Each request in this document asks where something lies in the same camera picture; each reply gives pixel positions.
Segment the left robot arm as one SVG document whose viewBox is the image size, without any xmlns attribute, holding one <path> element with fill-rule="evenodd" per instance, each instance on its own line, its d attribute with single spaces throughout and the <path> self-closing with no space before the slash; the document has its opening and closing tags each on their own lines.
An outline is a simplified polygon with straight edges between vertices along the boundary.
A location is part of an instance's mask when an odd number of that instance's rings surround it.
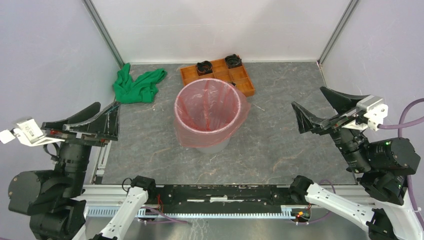
<svg viewBox="0 0 424 240">
<path fill-rule="evenodd" d="M 38 240 L 86 239 L 84 181 L 93 147 L 103 147 L 119 136 L 120 103 L 105 108 L 94 102 L 76 114 L 43 122 L 27 117 L 0 133 L 2 143 L 17 139 L 28 147 L 52 145 L 54 168 L 17 174 L 8 186 L 11 212 L 29 216 Z"/>
</svg>

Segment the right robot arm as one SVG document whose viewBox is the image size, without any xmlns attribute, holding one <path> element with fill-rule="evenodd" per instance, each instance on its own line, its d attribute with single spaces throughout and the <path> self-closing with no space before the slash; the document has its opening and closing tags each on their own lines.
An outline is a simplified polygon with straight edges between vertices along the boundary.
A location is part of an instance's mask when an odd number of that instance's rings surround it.
<svg viewBox="0 0 424 240">
<path fill-rule="evenodd" d="M 374 207 L 348 200 L 298 175 L 289 186 L 295 204 L 317 205 L 350 221 L 367 232 L 371 240 L 421 240 L 424 222 L 414 208 L 409 176 L 417 172 L 420 156 L 408 138 L 394 137 L 370 142 L 367 129 L 386 130 L 388 106 L 375 95 L 351 95 L 322 86 L 320 91 L 336 111 L 320 118 L 292 102 L 298 130 L 331 136 L 348 167 L 360 174 L 359 184 L 374 200 Z"/>
</svg>

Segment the grey trash bin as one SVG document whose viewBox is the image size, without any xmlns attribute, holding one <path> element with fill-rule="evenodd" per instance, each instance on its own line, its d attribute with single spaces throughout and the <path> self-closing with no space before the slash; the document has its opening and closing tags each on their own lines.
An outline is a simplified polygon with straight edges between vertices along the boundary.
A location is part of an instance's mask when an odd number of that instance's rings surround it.
<svg viewBox="0 0 424 240">
<path fill-rule="evenodd" d="M 221 143 L 208 146 L 208 147 L 199 147 L 199 148 L 196 148 L 196 150 L 204 154 L 216 154 L 218 152 L 221 152 L 228 146 L 230 139 L 231 138 L 229 137 L 226 140 L 222 141 Z"/>
</svg>

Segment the red plastic trash bag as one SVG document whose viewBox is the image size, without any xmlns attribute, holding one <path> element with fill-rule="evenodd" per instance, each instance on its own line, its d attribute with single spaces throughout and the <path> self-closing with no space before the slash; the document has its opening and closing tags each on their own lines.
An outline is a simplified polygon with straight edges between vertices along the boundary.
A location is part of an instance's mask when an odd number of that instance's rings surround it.
<svg viewBox="0 0 424 240">
<path fill-rule="evenodd" d="M 215 78 L 195 80 L 177 94 L 174 129 L 186 148 L 208 148 L 229 139 L 248 117 L 251 104 L 234 85 Z"/>
</svg>

